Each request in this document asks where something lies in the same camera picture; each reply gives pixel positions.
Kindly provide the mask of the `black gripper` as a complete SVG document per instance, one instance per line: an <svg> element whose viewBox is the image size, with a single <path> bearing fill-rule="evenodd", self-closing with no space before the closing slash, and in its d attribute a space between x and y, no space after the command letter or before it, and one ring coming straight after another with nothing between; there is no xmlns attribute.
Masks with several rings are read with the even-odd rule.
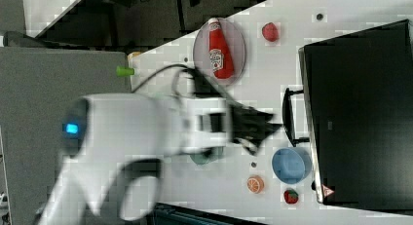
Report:
<svg viewBox="0 0 413 225"><path fill-rule="evenodd" d="M282 124L272 123L272 113L258 111L251 106L230 103L228 111L228 143L241 145L252 156L256 156L262 143L282 127Z"/></svg>

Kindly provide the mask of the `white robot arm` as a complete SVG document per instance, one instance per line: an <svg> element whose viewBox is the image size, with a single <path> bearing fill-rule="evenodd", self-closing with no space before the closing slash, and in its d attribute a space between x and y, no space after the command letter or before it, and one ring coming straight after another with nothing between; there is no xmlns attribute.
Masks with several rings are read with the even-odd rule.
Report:
<svg viewBox="0 0 413 225"><path fill-rule="evenodd" d="M279 129L269 113L223 97L91 94L62 124L60 171L38 225L136 225L155 207L167 157L236 144L258 151Z"/></svg>

